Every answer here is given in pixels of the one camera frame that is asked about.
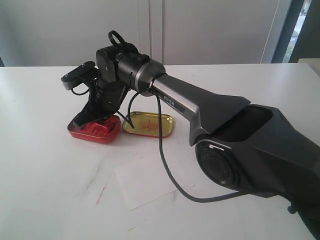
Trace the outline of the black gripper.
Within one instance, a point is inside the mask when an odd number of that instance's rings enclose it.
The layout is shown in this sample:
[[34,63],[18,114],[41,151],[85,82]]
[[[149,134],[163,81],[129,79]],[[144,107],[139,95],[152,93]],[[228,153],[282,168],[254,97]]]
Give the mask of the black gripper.
[[97,83],[89,85],[89,98],[83,110],[73,119],[73,125],[81,129],[84,125],[94,122],[107,121],[119,109],[128,93],[128,86],[116,81],[99,87]]

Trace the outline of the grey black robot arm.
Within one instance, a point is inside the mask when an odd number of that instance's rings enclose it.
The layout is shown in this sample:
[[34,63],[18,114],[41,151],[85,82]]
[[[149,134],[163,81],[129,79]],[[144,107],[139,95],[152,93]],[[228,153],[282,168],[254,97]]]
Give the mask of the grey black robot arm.
[[311,234],[320,237],[320,148],[298,132],[275,107],[252,104],[241,96],[221,95],[167,74],[165,67],[137,50],[105,47],[96,62],[71,72],[73,86],[85,84],[89,99],[73,122],[77,127],[113,115],[128,90],[155,96],[189,121],[189,143],[201,170],[231,189],[211,203],[241,195],[278,195],[298,213]]

